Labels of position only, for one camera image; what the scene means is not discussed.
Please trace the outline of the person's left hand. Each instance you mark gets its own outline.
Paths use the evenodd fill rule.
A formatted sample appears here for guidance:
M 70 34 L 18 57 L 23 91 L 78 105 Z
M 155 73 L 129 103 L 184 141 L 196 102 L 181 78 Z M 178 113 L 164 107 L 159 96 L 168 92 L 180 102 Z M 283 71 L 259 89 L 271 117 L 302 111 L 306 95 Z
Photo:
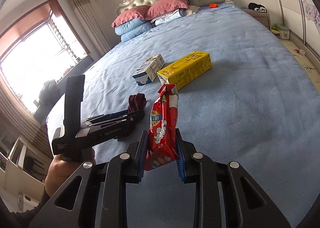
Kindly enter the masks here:
M 51 162 L 44 183 L 44 190 L 48 196 L 52 196 L 68 177 L 80 166 L 79 162 L 69 162 L 56 155 Z

